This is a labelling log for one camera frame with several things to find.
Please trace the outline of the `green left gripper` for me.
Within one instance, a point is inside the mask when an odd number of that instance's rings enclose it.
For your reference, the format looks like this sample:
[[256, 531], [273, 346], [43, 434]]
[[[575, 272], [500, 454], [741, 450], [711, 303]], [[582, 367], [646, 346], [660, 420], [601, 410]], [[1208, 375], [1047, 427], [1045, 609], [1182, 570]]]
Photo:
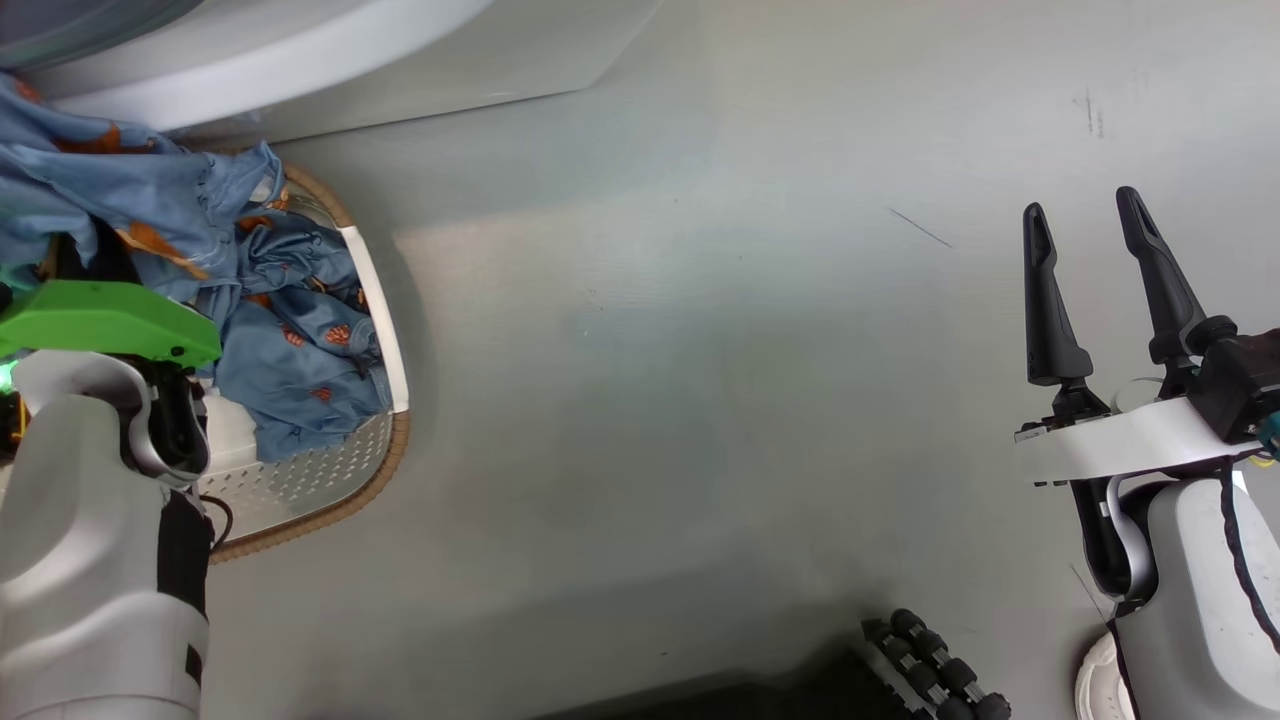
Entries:
[[221, 356], [214, 322], [138, 284], [129, 245], [90, 217], [97, 249], [91, 281], [49, 281], [14, 299], [1, 318], [1, 355], [59, 350], [137, 356], [200, 369]]

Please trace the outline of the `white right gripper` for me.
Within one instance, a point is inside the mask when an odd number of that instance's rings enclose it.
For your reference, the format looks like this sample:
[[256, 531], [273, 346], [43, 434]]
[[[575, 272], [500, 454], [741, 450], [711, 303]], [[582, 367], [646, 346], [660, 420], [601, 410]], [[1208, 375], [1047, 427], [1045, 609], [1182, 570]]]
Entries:
[[[1126, 249], [1140, 268], [1153, 331], [1149, 356], [1165, 369], [1160, 393], [1184, 396], [1198, 372], [1193, 359], [1204, 351], [1208, 318], [1140, 193], [1123, 186], [1116, 204]], [[1257, 439], [1220, 439], [1188, 398], [1106, 416], [1110, 406], [1085, 382], [1094, 370], [1092, 357], [1078, 343], [1068, 315], [1055, 274], [1059, 256], [1038, 202], [1024, 209], [1021, 232], [1027, 380], [1057, 389], [1056, 421], [1083, 421], [1015, 434], [1012, 461], [1021, 480], [1132, 477], [1261, 450]]]

